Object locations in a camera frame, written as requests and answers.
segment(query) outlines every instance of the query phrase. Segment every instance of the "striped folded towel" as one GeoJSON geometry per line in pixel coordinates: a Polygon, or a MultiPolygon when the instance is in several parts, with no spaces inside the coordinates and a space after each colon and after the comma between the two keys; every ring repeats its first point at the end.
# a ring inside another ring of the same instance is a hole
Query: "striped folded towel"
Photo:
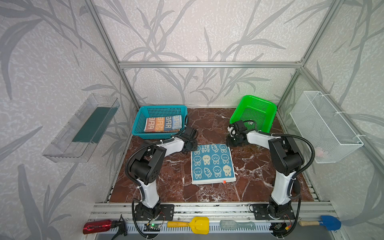
{"type": "Polygon", "coordinates": [[[178,132],[181,129],[181,115],[147,118],[144,132],[178,132]]]}

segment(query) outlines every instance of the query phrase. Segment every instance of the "yellow handle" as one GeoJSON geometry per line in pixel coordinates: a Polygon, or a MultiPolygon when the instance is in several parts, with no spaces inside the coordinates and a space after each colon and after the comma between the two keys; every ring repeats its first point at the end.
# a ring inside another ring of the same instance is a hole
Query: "yellow handle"
{"type": "Polygon", "coordinates": [[[188,227],[189,223],[188,222],[174,222],[170,221],[167,223],[167,227],[188,227]]]}
{"type": "Polygon", "coordinates": [[[304,227],[304,226],[316,226],[316,225],[320,225],[320,223],[318,221],[300,221],[299,222],[300,226],[304,227]]]}

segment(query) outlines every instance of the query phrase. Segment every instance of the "gray floor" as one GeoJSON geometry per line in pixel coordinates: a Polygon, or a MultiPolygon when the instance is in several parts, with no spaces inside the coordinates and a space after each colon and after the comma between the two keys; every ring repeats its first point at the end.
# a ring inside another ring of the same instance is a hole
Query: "gray floor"
{"type": "MultiPolygon", "coordinates": [[[[99,234],[96,240],[111,240],[113,234],[99,234]]],[[[144,240],[139,234],[130,234],[126,237],[119,236],[115,240],[144,240]]],[[[169,240],[169,239],[184,239],[184,240],[274,240],[276,239],[269,233],[210,233],[208,235],[199,234],[160,234],[156,237],[156,240],[169,240]]],[[[286,240],[334,240],[331,233],[323,226],[308,226],[301,227],[297,225],[294,231],[285,237],[286,240]]]]}

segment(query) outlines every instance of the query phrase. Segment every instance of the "black mounting plate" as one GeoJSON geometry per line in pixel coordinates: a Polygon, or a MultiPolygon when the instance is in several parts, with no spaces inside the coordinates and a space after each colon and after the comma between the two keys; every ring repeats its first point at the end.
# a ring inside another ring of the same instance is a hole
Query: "black mounting plate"
{"type": "MultiPolygon", "coordinates": [[[[165,221],[172,221],[174,214],[175,205],[173,204],[160,204],[160,212],[159,216],[156,218],[157,221],[163,221],[165,217],[165,221]]],[[[144,214],[144,209],[140,204],[137,204],[135,207],[135,216],[137,221],[147,221],[147,218],[144,214]]]]}
{"type": "MultiPolygon", "coordinates": [[[[253,212],[255,216],[255,220],[272,220],[272,218],[268,214],[267,206],[269,204],[252,204],[250,205],[250,210],[253,212]]],[[[295,219],[295,215],[293,213],[292,207],[290,206],[285,212],[286,215],[289,216],[291,220],[295,219]]]]}

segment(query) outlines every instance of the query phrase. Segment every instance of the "wallpaper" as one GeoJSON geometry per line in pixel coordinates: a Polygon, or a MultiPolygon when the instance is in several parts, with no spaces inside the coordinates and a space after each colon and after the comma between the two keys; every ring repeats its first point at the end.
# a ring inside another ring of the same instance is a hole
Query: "wallpaper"
{"type": "MultiPolygon", "coordinates": [[[[383,153],[384,1],[345,1],[306,67],[383,153]]],[[[279,113],[299,134],[289,112],[305,90],[300,77],[279,113]]],[[[308,148],[301,145],[308,156],[308,148]]],[[[308,169],[321,200],[330,200],[352,240],[384,234],[384,176],[361,149],[337,163],[308,169]]]]}
{"type": "MultiPolygon", "coordinates": [[[[119,61],[299,61],[331,0],[95,0],[119,61]]],[[[276,101],[289,69],[125,69],[140,105],[276,101]]]]}
{"type": "Polygon", "coordinates": [[[140,105],[236,107],[244,95],[277,103],[293,72],[292,68],[138,68],[126,71],[126,76],[140,105]]]}
{"type": "Polygon", "coordinates": [[[0,239],[79,239],[130,137],[134,106],[82,1],[0,1],[0,239]],[[43,150],[91,94],[120,108],[88,163],[43,150]]]}

